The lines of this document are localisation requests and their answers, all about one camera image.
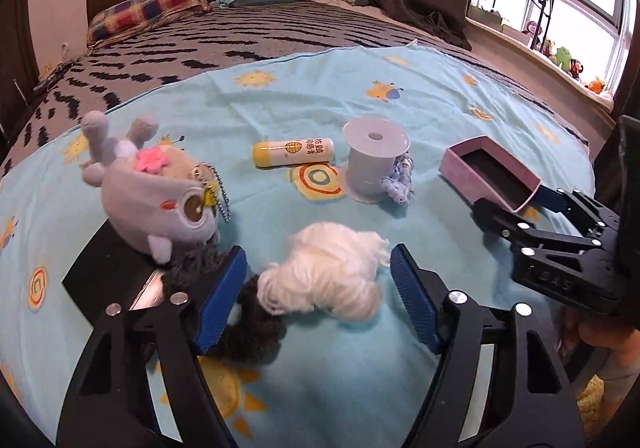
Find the light blue blanket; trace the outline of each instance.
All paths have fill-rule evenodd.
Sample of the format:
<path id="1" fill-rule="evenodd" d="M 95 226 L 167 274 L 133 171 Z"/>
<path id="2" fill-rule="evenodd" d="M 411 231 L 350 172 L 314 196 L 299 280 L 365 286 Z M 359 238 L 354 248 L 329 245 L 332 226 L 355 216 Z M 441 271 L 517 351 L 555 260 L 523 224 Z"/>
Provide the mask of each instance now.
<path id="1" fill-rule="evenodd" d="M 222 225 L 222 244 L 241 245 L 256 272 L 284 260 L 288 235 L 313 222 L 335 221 L 377 231 L 392 245 L 404 242 L 422 267 L 481 304 L 527 301 L 548 319 L 546 300 L 510 280 L 507 244 L 483 237 L 438 165 L 450 145 L 488 135 L 546 186 L 594 191 L 584 146 L 551 115 L 464 63 L 418 46 L 334 49 L 206 72 L 114 110 L 112 133 L 124 133 L 142 113 L 158 119 L 158 140 L 184 136 L 176 145 L 217 166 L 233 212 L 232 222 Z M 339 165 L 348 156 L 342 126 L 362 115 L 396 121 L 411 138 L 415 196 L 407 208 L 340 197 L 324 188 L 335 182 L 328 168 L 259 171 L 252 163 L 255 142 L 330 137 Z M 0 226 L 6 225 L 0 241 L 0 367 L 51 439 L 91 332 L 62 287 L 105 220 L 99 190 L 81 181 L 79 163 L 87 159 L 86 142 L 75 129 L 0 183 Z M 310 201 L 305 193 L 321 200 Z M 533 209 L 527 215 L 546 229 L 572 232 L 555 215 L 549 219 Z M 343 325 L 321 313 L 292 317 L 271 365 L 204 365 L 242 448 L 402 444 L 436 360 L 415 338 L 388 271 L 379 272 L 379 281 L 384 302 L 368 326 Z M 489 366 L 483 358 L 479 380 L 486 380 Z M 163 431 L 177 437 L 157 368 L 150 381 Z M 481 407 L 482 395 L 472 403 L 471 430 Z"/>

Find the yellow lip balm tube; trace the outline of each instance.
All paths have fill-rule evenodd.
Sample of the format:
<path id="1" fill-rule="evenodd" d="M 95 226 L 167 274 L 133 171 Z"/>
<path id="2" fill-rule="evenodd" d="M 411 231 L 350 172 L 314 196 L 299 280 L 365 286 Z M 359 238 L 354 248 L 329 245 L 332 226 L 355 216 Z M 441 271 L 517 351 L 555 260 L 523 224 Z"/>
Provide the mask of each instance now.
<path id="1" fill-rule="evenodd" d="M 324 163 L 334 158 L 334 142 L 327 137 L 261 142 L 254 144 L 252 155 L 258 168 Z"/>

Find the window sill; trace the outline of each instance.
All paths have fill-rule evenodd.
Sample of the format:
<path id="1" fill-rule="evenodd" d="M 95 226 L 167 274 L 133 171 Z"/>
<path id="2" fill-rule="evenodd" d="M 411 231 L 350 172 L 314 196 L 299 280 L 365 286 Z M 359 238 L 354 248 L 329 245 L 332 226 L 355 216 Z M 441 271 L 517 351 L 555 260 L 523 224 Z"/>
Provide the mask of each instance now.
<path id="1" fill-rule="evenodd" d="M 613 109 L 613 101 L 610 98 L 603 97 L 601 95 L 591 92 L 588 88 L 576 81 L 574 78 L 563 72 L 558 66 L 551 63 L 546 57 L 539 52 L 530 49 L 519 41 L 503 34 L 499 31 L 482 25 L 481 23 L 466 19 L 468 26 L 472 26 L 474 29 L 479 29 L 492 36 L 493 39 L 497 39 L 501 44 L 511 46 L 514 50 L 521 53 L 526 59 L 536 65 L 538 68 L 544 70 L 548 74 L 554 74 L 556 78 L 560 78 L 569 87 L 578 92 L 586 101 L 595 104 L 599 110 L 602 110 L 607 116 L 611 114 Z"/>

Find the gray plush toy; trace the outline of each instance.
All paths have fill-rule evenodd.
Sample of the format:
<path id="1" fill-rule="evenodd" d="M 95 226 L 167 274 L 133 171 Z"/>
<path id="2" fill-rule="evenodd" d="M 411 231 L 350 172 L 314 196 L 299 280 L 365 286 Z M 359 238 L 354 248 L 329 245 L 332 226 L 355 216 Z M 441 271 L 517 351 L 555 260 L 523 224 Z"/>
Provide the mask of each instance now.
<path id="1" fill-rule="evenodd" d="M 108 137 L 99 111 L 86 114 L 81 128 L 91 155 L 82 179 L 102 188 L 104 211 L 131 247 L 165 264 L 176 249 L 219 239 L 216 206 L 194 177 L 196 161 L 171 145 L 143 148 L 158 131 L 152 117 L 137 117 L 124 137 Z"/>

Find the pink flower decoration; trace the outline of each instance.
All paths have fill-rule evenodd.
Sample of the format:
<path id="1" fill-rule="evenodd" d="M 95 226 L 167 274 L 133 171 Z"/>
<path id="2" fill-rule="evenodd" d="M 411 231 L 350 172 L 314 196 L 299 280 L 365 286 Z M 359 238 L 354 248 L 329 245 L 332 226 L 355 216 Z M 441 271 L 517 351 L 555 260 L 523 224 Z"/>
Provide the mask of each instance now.
<path id="1" fill-rule="evenodd" d="M 169 166 L 169 157 L 165 155 L 159 146 L 154 146 L 136 153 L 136 165 L 133 169 L 137 172 L 158 175 L 165 166 Z"/>

